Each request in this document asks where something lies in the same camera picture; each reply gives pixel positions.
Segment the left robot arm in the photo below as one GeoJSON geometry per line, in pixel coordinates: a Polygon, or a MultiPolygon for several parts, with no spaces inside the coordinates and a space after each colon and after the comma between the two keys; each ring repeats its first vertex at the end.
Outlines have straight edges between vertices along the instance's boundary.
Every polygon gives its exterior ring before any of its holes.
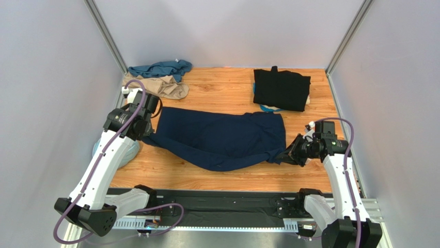
{"type": "Polygon", "coordinates": [[[137,185],[121,195],[106,198],[109,185],[129,149],[152,133],[150,118],[157,103],[145,103],[137,111],[131,103],[111,111],[86,173],[67,198],[58,198],[54,209],[65,219],[92,234],[107,235],[116,221],[139,209],[154,206],[157,192],[137,185]]]}

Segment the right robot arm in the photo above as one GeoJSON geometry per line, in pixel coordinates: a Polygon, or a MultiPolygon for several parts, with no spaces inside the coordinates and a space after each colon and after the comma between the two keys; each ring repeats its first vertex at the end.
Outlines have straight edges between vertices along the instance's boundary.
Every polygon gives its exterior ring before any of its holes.
{"type": "Polygon", "coordinates": [[[319,193],[304,196],[303,205],[321,229],[322,247],[378,247],[383,235],[381,225],[371,220],[356,191],[350,143],[335,134],[299,134],[277,156],[288,164],[304,166],[320,159],[329,177],[334,207],[319,193]]]}

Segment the navy blue t shirt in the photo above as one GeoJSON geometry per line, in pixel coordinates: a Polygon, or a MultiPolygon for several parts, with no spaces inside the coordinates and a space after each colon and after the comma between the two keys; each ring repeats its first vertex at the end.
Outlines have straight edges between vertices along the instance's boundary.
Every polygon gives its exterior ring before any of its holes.
{"type": "Polygon", "coordinates": [[[175,107],[162,109],[156,132],[142,141],[203,169],[234,171],[263,161],[279,163],[286,148],[280,114],[210,113],[175,107]]]}

